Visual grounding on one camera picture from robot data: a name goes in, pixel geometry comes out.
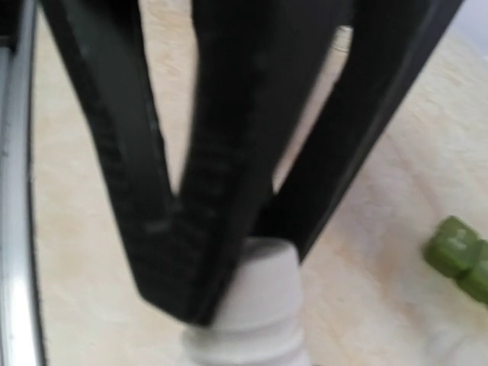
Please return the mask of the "white pill bottle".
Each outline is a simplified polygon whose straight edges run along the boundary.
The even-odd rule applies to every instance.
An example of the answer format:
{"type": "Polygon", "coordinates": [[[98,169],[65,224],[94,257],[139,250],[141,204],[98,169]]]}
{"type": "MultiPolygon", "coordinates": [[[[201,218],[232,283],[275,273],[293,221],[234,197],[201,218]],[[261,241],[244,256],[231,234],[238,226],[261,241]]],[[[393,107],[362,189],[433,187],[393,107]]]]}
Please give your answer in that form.
{"type": "Polygon", "coordinates": [[[189,329],[182,336],[182,365],[310,365],[296,323],[245,332],[189,329]]]}

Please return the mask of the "green weekly pill organizer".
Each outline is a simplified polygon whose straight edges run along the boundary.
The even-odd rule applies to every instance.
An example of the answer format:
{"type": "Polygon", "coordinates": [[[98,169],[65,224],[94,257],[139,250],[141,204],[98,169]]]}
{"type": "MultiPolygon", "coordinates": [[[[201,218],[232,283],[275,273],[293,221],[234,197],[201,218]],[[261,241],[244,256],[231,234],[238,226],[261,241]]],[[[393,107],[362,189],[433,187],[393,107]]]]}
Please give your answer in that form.
{"type": "Polygon", "coordinates": [[[487,304],[487,241],[456,216],[437,225],[422,248],[425,261],[476,301],[487,304]]]}

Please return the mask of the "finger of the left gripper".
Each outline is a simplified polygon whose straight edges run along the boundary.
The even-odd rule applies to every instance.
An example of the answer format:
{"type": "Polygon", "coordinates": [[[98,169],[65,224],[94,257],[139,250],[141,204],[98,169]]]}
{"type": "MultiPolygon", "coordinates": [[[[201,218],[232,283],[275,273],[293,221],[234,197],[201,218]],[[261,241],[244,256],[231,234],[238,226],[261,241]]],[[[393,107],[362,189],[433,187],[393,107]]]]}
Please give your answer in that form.
{"type": "Polygon", "coordinates": [[[262,216],[264,236],[307,256],[461,7],[450,1],[356,1],[352,42],[302,150],[262,216]]]}
{"type": "Polygon", "coordinates": [[[211,323],[322,62],[329,1],[194,1],[191,132],[171,186],[137,1],[45,1],[136,288],[211,323]]]}

